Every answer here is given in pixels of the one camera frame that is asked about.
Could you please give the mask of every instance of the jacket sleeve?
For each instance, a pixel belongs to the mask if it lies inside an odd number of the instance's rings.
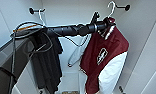
[[[98,76],[100,94],[112,94],[123,68],[127,52],[111,59]]]
[[[69,62],[68,62],[68,66],[72,67],[77,61],[79,61],[81,59],[81,56],[84,53],[85,48],[87,47],[89,41],[91,38],[91,34],[89,34],[86,37],[83,37],[83,39],[81,40],[81,44],[85,43],[82,46],[78,46],[76,47],[75,51],[72,53],[71,57],[69,58]]]

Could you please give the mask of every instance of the black garment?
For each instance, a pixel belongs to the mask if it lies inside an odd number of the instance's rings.
[[[43,53],[36,53],[32,56],[32,63],[35,70],[35,76],[38,88],[47,88],[50,94],[54,94],[58,90],[57,86],[60,83],[62,76],[60,61],[58,54],[62,53],[62,47],[58,38],[50,38],[52,44],[43,33],[37,33],[34,36],[33,44],[35,49],[46,44],[41,50],[47,49],[53,45],[50,50]]]

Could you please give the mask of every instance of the varsity jacket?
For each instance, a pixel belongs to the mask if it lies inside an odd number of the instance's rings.
[[[88,76],[87,94],[111,94],[125,62],[129,43],[115,26],[105,40],[93,33],[81,59],[80,67]]]

